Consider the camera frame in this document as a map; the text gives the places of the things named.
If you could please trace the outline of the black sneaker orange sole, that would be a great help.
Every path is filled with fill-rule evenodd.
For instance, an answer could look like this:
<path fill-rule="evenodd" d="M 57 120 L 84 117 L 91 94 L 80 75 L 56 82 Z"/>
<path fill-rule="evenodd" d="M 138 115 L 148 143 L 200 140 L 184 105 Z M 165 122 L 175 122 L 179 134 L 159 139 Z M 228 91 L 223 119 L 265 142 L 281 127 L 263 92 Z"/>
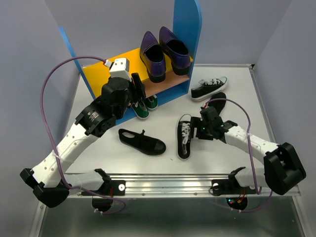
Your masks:
<path fill-rule="evenodd" d="M 190 114 L 180 117 L 177 127 L 177 154 L 181 160 L 186 160 L 191 154 L 191 118 Z"/>

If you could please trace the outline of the purple loafer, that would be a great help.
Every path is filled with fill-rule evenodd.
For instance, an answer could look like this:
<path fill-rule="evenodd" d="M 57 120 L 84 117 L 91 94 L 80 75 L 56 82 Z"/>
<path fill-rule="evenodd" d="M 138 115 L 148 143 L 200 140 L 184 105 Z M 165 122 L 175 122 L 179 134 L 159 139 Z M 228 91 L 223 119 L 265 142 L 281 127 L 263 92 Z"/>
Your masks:
<path fill-rule="evenodd" d="M 146 31 L 143 36 L 140 46 L 140 59 L 146 67 L 151 82 L 160 83 L 165 80 L 165 56 L 161 45 L 150 31 Z"/>
<path fill-rule="evenodd" d="M 189 50 L 185 44 L 165 26 L 162 26 L 159 31 L 159 42 L 163 52 L 171 60 L 171 66 L 174 73 L 178 76 L 188 74 L 191 60 Z"/>

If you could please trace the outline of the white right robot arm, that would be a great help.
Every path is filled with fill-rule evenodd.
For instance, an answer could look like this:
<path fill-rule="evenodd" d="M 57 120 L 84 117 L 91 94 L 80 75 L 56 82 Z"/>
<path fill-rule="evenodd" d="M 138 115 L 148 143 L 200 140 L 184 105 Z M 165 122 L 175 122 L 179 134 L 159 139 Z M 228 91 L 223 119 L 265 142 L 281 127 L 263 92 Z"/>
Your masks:
<path fill-rule="evenodd" d="M 239 167 L 233 170 L 223 182 L 218 181 L 216 194 L 234 194 L 244 188 L 270 188 L 278 195 L 284 195 L 306 178 L 306 171 L 295 148 L 289 143 L 277 144 L 261 139 L 237 123 L 222 121 L 214 107 L 202 109 L 200 117 L 190 121 L 190 137 L 202 140 L 219 140 L 249 154 L 263 166 Z"/>

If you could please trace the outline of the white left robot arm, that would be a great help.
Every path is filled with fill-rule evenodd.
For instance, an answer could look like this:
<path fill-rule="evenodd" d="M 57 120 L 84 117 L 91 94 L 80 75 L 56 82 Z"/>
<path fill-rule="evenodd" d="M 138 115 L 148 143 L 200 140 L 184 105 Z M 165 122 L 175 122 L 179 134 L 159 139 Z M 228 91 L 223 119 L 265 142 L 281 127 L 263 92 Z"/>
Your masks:
<path fill-rule="evenodd" d="M 65 175 L 81 153 L 114 127 L 131 104 L 146 97 L 138 73 L 131 79 L 109 78 L 102 92 L 76 117 L 70 130 L 52 152 L 33 168 L 25 168 L 20 177 L 32 188 L 36 198 L 47 207 L 60 205 L 69 195 L 85 192 L 103 197 L 113 193 L 112 180 L 102 169 L 79 175 Z"/>

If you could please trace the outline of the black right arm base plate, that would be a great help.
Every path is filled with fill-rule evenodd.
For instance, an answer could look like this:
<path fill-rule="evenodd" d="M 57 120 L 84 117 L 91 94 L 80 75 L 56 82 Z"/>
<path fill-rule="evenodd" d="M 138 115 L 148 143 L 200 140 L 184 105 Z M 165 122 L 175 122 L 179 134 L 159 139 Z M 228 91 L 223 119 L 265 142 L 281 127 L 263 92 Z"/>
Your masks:
<path fill-rule="evenodd" d="M 236 180 L 230 179 L 212 180 L 209 193 L 216 197 L 221 195 L 256 194 L 255 190 L 249 187 L 241 187 Z"/>

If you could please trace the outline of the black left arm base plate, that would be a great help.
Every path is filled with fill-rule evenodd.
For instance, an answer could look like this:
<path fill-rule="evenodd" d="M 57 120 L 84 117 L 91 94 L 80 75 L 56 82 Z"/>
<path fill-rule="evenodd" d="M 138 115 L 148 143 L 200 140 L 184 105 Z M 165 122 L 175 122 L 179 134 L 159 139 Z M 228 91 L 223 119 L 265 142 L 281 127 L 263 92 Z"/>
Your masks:
<path fill-rule="evenodd" d="M 101 186 L 100 189 L 92 191 L 96 194 L 103 196 L 124 196 L 126 188 L 125 180 L 112 180 L 106 181 L 105 184 Z"/>

